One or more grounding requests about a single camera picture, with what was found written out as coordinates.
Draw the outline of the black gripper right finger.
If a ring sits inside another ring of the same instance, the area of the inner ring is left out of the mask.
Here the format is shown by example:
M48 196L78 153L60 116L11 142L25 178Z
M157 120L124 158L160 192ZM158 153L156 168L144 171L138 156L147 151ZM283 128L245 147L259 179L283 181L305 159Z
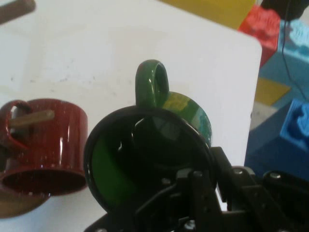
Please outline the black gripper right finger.
M282 171L257 177L244 166L232 166L221 147L210 148L216 181L227 213L228 231L307 232L309 183Z

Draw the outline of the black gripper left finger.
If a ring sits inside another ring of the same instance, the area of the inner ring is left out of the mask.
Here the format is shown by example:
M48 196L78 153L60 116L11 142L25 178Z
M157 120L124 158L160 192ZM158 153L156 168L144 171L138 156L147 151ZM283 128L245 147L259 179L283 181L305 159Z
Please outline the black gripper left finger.
M135 211L138 232L216 232L218 201L209 172L181 170Z

